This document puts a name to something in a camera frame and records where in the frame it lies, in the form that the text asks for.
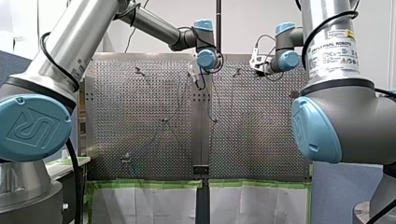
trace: ur logo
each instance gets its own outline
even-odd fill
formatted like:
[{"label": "ur logo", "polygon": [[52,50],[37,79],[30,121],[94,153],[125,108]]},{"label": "ur logo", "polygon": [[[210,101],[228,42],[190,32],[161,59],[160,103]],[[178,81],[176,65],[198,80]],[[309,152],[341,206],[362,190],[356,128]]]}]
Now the ur logo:
[{"label": "ur logo", "polygon": [[7,140],[45,149],[59,124],[58,119],[26,107],[9,130]]}]

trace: perforated metal panel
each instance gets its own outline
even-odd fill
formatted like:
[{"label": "perforated metal panel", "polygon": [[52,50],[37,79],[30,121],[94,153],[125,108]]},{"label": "perforated metal panel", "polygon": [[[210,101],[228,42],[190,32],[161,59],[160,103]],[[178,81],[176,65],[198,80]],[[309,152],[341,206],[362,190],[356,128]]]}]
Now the perforated metal panel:
[{"label": "perforated metal panel", "polygon": [[95,57],[86,79],[91,179],[191,179],[190,60],[177,54]]},{"label": "perforated metal panel", "polygon": [[[196,107],[199,93],[187,77],[190,55],[97,55],[86,79],[89,178],[192,179],[192,166],[206,163],[210,152],[211,178],[305,181],[309,162],[290,126],[290,93],[304,86],[303,68],[271,82],[254,74],[248,55],[226,58],[213,83],[206,83],[209,91],[202,91],[210,94],[210,112],[205,104]],[[200,119],[199,111],[205,113]],[[204,119],[208,115],[217,122]],[[207,136],[197,130],[210,131],[210,139],[197,142]],[[197,155],[197,143],[208,140],[210,150]],[[130,160],[121,163],[127,153]]]},{"label": "perforated metal panel", "polygon": [[212,124],[210,176],[304,181],[309,162],[293,142],[290,122],[290,93],[305,85],[304,69],[270,81],[256,77],[248,60],[228,55],[213,78],[213,116],[218,122]]}]

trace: metal pole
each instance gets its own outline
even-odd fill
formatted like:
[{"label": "metal pole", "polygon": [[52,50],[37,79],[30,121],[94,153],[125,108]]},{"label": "metal pole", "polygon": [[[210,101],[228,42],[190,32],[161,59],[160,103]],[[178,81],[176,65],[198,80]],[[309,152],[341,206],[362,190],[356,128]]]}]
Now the metal pole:
[{"label": "metal pole", "polygon": [[218,51],[221,52],[221,0],[216,3],[216,41]]}]

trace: blue joint cap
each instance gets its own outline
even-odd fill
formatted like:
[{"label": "blue joint cap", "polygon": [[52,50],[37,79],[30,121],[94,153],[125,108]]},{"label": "blue joint cap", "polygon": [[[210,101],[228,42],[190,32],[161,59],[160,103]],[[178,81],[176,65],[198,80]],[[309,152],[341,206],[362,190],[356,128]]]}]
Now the blue joint cap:
[{"label": "blue joint cap", "polygon": [[60,150],[72,131],[69,112],[40,94],[15,95],[0,102],[0,158],[38,161]]},{"label": "blue joint cap", "polygon": [[194,28],[213,32],[213,22],[210,19],[200,19],[194,23]]},{"label": "blue joint cap", "polygon": [[296,68],[299,63],[300,63],[300,56],[294,50],[288,50],[284,52],[278,60],[279,68],[284,72]]},{"label": "blue joint cap", "polygon": [[218,63],[218,57],[213,49],[202,49],[198,53],[198,65],[205,69],[210,70],[215,68]]},{"label": "blue joint cap", "polygon": [[297,98],[291,107],[294,141],[311,161],[338,163],[342,159],[341,144],[329,118],[315,101]]},{"label": "blue joint cap", "polygon": [[276,35],[280,35],[285,31],[296,28],[294,22],[282,22],[276,27]]}]

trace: universal robots label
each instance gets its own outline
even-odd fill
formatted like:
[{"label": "universal robots label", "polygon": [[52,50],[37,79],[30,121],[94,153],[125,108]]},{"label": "universal robots label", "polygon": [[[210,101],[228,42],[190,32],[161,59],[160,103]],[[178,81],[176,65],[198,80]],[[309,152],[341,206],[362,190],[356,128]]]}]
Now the universal robots label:
[{"label": "universal robots label", "polygon": [[326,76],[335,70],[359,72],[359,58],[353,38],[332,38],[308,49],[309,76]]}]

